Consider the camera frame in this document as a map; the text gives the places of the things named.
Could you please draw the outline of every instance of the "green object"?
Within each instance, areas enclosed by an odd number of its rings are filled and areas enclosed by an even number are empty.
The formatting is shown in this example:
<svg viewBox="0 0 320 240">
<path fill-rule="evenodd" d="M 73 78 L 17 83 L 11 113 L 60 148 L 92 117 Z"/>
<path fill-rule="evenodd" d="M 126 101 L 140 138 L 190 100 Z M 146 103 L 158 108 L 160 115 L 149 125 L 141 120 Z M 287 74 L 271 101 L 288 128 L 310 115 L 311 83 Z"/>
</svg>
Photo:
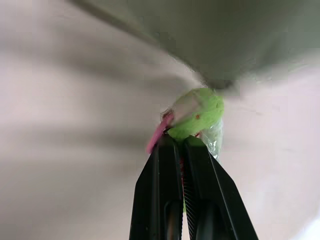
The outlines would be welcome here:
<svg viewBox="0 0 320 240">
<path fill-rule="evenodd" d="M 176 102 L 196 96 L 200 107 L 190 117 L 178 123 L 168 131 L 168 134 L 177 141 L 183 141 L 189 135 L 196 135 L 203 129 L 210 128 L 217 123 L 224 114 L 223 98 L 217 96 L 210 88 L 195 88 Z"/>
</svg>

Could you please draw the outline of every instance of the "black plastic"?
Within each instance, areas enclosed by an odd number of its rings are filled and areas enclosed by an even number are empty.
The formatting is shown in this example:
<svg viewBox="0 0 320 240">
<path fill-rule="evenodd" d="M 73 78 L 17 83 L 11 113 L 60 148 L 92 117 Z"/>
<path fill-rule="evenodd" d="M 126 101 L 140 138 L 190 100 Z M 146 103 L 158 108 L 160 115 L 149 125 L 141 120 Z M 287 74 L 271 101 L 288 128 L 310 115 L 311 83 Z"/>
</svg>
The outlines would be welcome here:
<svg viewBox="0 0 320 240">
<path fill-rule="evenodd" d="M 205 144 L 190 136 L 182 152 L 190 240 L 257 240 L 234 181 Z"/>
<path fill-rule="evenodd" d="M 168 135 L 155 146 L 135 185 L 130 240 L 181 240 L 183 187 L 179 149 Z"/>
</svg>

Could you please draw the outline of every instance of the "plastic wrap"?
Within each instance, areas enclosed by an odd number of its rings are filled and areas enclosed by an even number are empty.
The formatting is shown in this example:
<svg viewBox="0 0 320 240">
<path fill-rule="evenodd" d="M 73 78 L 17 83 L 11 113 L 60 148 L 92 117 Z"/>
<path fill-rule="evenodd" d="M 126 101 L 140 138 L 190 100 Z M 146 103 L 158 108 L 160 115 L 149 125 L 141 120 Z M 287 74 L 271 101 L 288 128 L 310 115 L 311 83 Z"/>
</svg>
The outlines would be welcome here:
<svg viewBox="0 0 320 240">
<path fill-rule="evenodd" d="M 222 118 L 209 128 L 200 132 L 200 138 L 208 148 L 212 156 L 219 162 L 219 154 L 223 141 L 224 123 Z"/>
</svg>

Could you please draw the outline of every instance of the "pink strip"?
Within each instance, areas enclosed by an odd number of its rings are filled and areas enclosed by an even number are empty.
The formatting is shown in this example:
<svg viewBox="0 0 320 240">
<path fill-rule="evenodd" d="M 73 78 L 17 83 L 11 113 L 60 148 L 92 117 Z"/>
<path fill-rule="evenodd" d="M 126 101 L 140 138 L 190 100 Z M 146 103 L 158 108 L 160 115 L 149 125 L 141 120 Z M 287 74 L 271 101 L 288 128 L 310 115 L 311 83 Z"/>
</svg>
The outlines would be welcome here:
<svg viewBox="0 0 320 240">
<path fill-rule="evenodd" d="M 172 122 L 172 120 L 175 118 L 173 112 L 169 113 L 166 115 L 163 119 L 162 122 L 159 124 L 159 126 L 156 128 L 152 138 L 150 139 L 148 145 L 146 146 L 146 152 L 148 154 L 151 154 L 152 150 L 154 149 L 154 146 L 158 142 L 159 138 L 161 138 L 164 130 L 166 127 Z"/>
</svg>

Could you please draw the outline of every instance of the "white wall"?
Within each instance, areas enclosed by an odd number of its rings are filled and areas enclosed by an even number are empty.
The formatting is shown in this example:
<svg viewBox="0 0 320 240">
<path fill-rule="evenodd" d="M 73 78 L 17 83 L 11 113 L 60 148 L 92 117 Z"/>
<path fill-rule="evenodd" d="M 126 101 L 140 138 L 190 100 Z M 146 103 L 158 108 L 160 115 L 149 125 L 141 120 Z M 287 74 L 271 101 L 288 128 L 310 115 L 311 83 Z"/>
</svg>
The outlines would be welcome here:
<svg viewBox="0 0 320 240">
<path fill-rule="evenodd" d="M 1 0 L 0 12 L 0 239 L 128 239 L 145 143 L 196 76 L 62 0 Z M 309 59 L 257 76 L 290 84 L 226 100 L 221 161 L 261 240 L 293 237 L 319 208 Z"/>
</svg>

